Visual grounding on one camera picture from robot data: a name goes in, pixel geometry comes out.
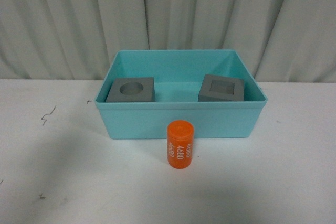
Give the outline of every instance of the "white table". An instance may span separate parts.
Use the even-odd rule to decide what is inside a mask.
[[[196,139],[183,170],[108,137],[100,85],[0,80],[0,223],[336,223],[336,84],[260,83],[251,136]]]

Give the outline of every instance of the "gray block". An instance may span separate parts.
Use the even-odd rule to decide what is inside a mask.
[[[206,74],[198,94],[199,102],[243,101],[244,80]]]
[[[106,102],[155,102],[154,78],[116,78]]]

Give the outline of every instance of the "white curtain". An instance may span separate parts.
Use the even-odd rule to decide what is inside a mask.
[[[121,49],[238,51],[258,81],[336,82],[336,0],[0,0],[0,78],[102,79]]]

